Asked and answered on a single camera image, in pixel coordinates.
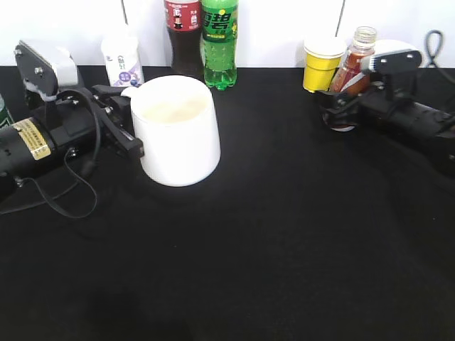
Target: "mug rim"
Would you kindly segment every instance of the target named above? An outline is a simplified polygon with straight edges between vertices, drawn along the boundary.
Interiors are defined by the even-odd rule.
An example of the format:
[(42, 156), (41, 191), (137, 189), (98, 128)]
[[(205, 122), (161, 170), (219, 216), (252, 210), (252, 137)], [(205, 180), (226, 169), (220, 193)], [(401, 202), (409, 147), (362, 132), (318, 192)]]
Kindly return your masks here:
[[(169, 80), (170, 78), (180, 78), (180, 81), (183, 80), (184, 82), (192, 82), (195, 85), (198, 84), (197, 86), (200, 87), (201, 89), (203, 89), (204, 93), (207, 95), (207, 97), (209, 99), (206, 108), (204, 110), (201, 110), (199, 114), (197, 114), (194, 117), (191, 117), (190, 119), (186, 119), (186, 120), (178, 121), (178, 122), (172, 122), (172, 123), (169, 123), (169, 122), (168, 123), (166, 123), (166, 122), (157, 122), (157, 121), (153, 121), (153, 120), (150, 120), (150, 119), (145, 119), (142, 115), (137, 114), (133, 110), (134, 103), (138, 100), (136, 98), (144, 96), (141, 93), (146, 91), (146, 90), (143, 90), (143, 89), (146, 89), (147, 87), (150, 87), (150, 85), (154, 85), (157, 82), (162, 82), (164, 80)], [(179, 124), (187, 124), (188, 122), (196, 120), (197, 118), (199, 118), (200, 116), (202, 116), (203, 114), (205, 114), (207, 112), (214, 111), (214, 108), (215, 108), (212, 92), (205, 85), (205, 83), (201, 82), (200, 80), (197, 80), (196, 78), (192, 78), (192, 77), (188, 77), (188, 76), (182, 76), (182, 75), (161, 76), (161, 77), (157, 77), (157, 78), (154, 78), (152, 80), (149, 80), (148, 82), (145, 82), (143, 85), (141, 85), (141, 87), (137, 88), (136, 93), (131, 98), (130, 106), (131, 106), (132, 115), (134, 115), (139, 121), (142, 121), (145, 124), (155, 124), (155, 125), (161, 125), (161, 126), (176, 126), (176, 125), (179, 125)]]

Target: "screw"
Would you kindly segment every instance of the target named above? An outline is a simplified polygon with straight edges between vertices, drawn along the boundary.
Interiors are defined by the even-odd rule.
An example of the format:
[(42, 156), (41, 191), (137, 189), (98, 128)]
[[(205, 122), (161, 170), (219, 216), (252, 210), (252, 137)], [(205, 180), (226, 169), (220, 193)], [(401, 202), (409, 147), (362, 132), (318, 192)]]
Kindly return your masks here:
[(68, 153), (68, 156), (69, 156), (69, 157), (74, 158), (74, 157), (77, 155), (76, 148), (70, 147), (70, 148), (68, 149), (67, 153)]
[(23, 180), (18, 176), (14, 177), (14, 182), (16, 183), (16, 186), (19, 188), (23, 186)]

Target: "mug handle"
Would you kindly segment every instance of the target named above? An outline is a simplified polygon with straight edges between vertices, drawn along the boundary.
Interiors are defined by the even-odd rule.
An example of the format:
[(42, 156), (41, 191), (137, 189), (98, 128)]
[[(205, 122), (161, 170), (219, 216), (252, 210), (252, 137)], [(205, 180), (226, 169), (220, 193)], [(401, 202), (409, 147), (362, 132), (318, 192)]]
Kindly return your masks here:
[(128, 87), (128, 88), (126, 88), (125, 90), (122, 91), (122, 93), (120, 94), (120, 96), (133, 98), (134, 93), (135, 93), (138, 89), (139, 89), (138, 87)]

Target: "yellow cup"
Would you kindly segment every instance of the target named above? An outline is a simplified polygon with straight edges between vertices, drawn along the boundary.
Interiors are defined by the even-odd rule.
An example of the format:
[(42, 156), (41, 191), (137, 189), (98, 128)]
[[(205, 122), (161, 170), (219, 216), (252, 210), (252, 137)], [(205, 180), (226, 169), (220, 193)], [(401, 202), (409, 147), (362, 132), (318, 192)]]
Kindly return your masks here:
[(305, 90), (315, 92), (329, 89), (335, 69), (346, 48), (346, 43), (336, 37), (318, 37), (305, 41)]

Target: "white bottle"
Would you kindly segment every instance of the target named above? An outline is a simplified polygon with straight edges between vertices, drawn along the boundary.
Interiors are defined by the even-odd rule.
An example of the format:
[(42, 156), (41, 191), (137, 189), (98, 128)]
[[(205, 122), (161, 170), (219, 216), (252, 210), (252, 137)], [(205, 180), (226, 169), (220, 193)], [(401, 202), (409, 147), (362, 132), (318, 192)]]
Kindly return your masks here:
[(112, 87), (144, 84), (144, 73), (139, 61), (139, 39), (132, 35), (128, 25), (118, 26), (101, 43), (105, 56), (107, 76)]

